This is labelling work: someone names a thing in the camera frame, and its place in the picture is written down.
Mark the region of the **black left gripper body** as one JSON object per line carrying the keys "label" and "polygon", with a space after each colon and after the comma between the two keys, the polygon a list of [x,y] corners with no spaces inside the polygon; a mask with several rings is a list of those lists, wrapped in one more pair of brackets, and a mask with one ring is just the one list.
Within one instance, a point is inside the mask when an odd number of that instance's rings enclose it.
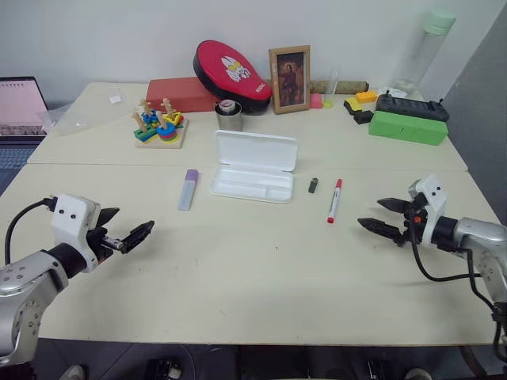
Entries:
{"label": "black left gripper body", "polygon": [[86,234],[86,241],[96,257],[98,264],[107,260],[114,251],[122,251],[124,243],[118,239],[107,236],[108,231],[102,227],[89,230]]}

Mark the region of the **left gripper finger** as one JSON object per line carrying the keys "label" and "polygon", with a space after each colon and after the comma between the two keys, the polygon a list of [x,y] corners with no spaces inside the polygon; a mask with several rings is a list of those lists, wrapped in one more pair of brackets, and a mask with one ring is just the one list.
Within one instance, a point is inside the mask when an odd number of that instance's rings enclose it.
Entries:
{"label": "left gripper finger", "polygon": [[142,243],[146,237],[151,233],[154,227],[154,221],[142,223],[130,231],[129,235],[121,240],[120,252],[127,254],[132,251],[137,245]]}
{"label": "left gripper finger", "polygon": [[119,211],[120,209],[118,207],[102,208],[97,219],[97,227],[103,227],[103,225],[108,223]]}

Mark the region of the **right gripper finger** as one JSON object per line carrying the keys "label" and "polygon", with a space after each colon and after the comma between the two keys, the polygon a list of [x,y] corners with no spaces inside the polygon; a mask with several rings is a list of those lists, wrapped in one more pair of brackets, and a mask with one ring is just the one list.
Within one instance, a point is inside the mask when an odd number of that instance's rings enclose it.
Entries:
{"label": "right gripper finger", "polygon": [[397,198],[378,199],[377,203],[389,211],[408,216],[413,210],[413,204],[409,201]]}
{"label": "right gripper finger", "polygon": [[366,230],[392,240],[397,246],[405,244],[405,236],[396,226],[388,225],[376,218],[359,218],[357,221]]}

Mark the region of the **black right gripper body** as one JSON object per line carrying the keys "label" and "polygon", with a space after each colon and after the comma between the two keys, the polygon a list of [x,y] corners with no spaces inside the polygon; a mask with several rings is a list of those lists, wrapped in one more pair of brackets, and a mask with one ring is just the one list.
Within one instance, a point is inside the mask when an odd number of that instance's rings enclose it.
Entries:
{"label": "black right gripper body", "polygon": [[421,244],[428,217],[425,209],[427,204],[425,196],[415,196],[411,202],[402,202],[401,210],[405,218],[403,225],[406,230],[402,233],[401,246],[406,242],[412,242],[413,239],[417,244]]}

